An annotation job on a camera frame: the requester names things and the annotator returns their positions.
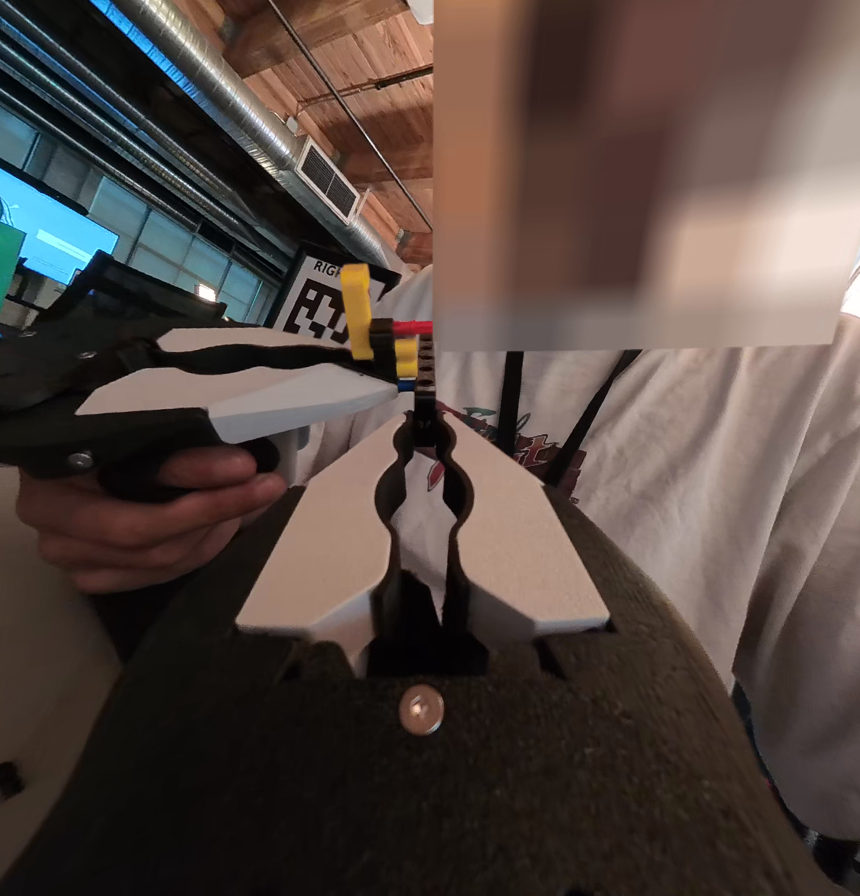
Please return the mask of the black lego connector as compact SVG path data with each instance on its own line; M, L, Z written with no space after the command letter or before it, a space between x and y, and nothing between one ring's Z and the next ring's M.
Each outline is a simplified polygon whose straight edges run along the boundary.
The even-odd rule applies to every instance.
M372 363L377 375L389 382L396 383L399 375L393 319L373 318L369 326L368 337Z

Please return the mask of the air vent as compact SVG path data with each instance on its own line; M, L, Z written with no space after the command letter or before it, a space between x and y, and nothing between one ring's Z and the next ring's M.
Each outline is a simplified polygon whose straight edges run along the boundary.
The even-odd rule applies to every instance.
M363 204L362 194L311 136L301 143L294 172L344 225L353 223Z

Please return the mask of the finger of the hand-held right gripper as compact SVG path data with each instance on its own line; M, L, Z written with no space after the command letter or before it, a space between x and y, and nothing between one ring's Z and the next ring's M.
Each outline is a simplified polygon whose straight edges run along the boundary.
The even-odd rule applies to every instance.
M155 341L154 364L186 373L239 373L256 367L302 370L319 364L353 368L351 353L331 342L260 327L183 328Z
M294 370L259 366L223 375L149 368L100 386L75 415L202 409L222 442L239 444L357 413L397 397L397 384L331 363Z

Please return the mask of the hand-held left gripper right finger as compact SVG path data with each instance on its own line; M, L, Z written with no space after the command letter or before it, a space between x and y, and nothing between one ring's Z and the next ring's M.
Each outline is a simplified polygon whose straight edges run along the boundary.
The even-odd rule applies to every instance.
M610 613L543 483L450 413L440 415L449 537L445 620L496 650L605 626Z

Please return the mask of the yellow lego angled beam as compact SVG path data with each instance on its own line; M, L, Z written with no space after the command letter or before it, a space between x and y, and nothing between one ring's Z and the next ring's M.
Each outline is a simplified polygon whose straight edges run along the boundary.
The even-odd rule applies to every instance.
M357 361L372 361L370 270L366 263L349 263L340 271L349 350Z

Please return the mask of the square code card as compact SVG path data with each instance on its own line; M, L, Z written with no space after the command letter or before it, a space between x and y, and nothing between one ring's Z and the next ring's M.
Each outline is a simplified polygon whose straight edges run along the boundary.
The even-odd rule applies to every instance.
M348 347L340 273L349 263L357 259L347 252L302 243L264 326Z

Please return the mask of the person's right hand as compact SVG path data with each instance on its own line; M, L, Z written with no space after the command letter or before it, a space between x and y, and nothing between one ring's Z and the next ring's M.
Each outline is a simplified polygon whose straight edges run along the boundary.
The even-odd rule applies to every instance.
M20 472L16 510L45 563L78 591L113 594L175 580L215 558L282 497L277 472L258 473L240 446L178 452L158 473L189 493L164 504L123 501L92 475L38 479Z

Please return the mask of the black monitor screen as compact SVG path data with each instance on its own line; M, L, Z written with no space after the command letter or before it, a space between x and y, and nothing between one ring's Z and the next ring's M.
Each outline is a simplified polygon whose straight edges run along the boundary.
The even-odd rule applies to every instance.
M24 233L20 257L33 272L71 284L99 251L112 254L111 230L0 168L1 221Z

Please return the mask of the black lego frame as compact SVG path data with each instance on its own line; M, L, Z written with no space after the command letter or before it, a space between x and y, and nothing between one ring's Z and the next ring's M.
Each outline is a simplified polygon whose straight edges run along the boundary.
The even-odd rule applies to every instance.
M435 452L439 416L436 402L433 335L421 334L417 342L417 374L413 386L412 434L416 449Z

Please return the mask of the metal air duct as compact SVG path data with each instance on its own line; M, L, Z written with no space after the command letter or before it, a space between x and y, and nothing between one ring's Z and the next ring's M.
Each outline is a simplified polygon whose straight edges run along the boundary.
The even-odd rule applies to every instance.
M361 214L344 225L294 172L301 143L170 1L94 2L133 44L360 262L408 274Z

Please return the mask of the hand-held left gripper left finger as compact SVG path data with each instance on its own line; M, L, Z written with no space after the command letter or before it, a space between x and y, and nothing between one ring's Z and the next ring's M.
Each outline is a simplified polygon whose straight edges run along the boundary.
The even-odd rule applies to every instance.
M240 630L334 643L359 660L375 635L371 593L391 562L375 494L405 423L398 414L310 480L236 617Z

